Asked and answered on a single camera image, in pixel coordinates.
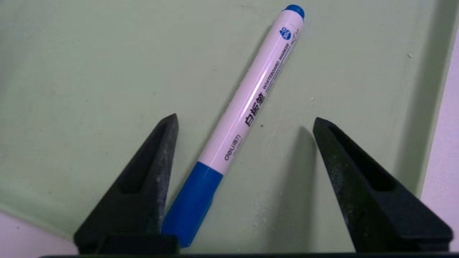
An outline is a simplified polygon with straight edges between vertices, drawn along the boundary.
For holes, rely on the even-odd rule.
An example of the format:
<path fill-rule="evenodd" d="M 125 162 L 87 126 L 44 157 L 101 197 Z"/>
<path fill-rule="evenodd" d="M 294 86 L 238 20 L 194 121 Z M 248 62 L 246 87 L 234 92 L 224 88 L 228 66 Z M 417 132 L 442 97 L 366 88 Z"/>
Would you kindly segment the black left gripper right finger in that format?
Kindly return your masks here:
<path fill-rule="evenodd" d="M 313 134 L 358 253 L 448 252 L 452 229 L 336 124 Z"/>

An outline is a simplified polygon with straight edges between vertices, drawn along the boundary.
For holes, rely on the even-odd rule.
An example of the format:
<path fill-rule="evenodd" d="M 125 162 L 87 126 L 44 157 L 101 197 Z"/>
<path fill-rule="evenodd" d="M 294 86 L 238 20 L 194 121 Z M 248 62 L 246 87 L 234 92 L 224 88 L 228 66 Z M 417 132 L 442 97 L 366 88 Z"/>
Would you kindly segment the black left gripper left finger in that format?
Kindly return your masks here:
<path fill-rule="evenodd" d="M 174 255 L 177 237 L 161 234 L 179 132 L 176 114 L 148 135 L 74 234 L 80 255 Z"/>

